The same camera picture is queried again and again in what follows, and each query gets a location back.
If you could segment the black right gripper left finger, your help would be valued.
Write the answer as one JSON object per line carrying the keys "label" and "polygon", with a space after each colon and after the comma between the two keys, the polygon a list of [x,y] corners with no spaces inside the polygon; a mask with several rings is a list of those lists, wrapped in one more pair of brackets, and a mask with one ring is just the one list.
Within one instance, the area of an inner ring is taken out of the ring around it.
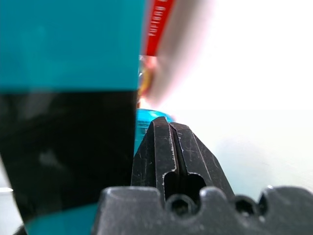
{"label": "black right gripper left finger", "polygon": [[131,186],[154,187],[161,198],[179,193],[179,163],[169,122],[154,119],[134,155]]}

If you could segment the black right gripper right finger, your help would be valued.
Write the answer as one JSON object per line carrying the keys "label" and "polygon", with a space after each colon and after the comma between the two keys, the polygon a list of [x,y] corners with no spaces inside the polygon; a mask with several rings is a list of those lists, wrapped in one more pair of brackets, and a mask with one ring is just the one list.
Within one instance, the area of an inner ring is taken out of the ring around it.
{"label": "black right gripper right finger", "polygon": [[170,126],[175,137],[176,150],[183,158],[185,194],[198,198],[204,187],[216,187],[227,198],[233,198],[234,192],[214,154],[187,126],[172,122]]}

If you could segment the teal box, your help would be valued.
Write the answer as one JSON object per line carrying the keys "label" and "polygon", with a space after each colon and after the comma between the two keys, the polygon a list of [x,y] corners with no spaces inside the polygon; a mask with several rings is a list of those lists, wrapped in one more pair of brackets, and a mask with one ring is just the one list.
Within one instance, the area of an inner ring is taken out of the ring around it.
{"label": "teal box", "polygon": [[147,0],[0,0],[0,235],[90,235],[128,186]]}

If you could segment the clear bag of toy produce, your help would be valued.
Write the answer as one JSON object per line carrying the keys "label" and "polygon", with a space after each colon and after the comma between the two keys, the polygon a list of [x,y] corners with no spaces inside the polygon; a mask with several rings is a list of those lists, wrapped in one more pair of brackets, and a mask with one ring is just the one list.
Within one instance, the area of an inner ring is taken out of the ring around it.
{"label": "clear bag of toy produce", "polygon": [[157,61],[154,56],[139,56],[137,105],[145,98],[152,87]]}

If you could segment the red pack with white lettering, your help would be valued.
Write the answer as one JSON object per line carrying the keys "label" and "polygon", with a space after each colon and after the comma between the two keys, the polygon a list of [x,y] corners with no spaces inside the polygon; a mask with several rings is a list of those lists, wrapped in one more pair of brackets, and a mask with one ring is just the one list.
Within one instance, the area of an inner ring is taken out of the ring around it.
{"label": "red pack with white lettering", "polygon": [[155,56],[157,49],[176,0],[147,0],[148,9],[145,17],[143,36],[143,54]]}

